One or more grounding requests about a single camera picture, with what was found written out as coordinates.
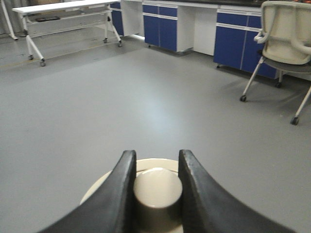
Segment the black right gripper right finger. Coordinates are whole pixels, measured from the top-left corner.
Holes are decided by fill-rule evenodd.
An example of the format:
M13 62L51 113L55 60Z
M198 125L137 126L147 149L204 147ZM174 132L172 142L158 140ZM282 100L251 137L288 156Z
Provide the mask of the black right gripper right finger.
M190 150L179 151L178 177L183 187L182 224L186 233L293 232L227 192Z

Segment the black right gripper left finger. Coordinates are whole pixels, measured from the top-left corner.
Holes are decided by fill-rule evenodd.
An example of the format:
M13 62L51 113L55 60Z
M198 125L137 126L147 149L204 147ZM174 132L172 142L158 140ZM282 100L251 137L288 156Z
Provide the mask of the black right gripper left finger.
M136 152L125 150L105 181L87 200L41 232L130 233L136 168Z

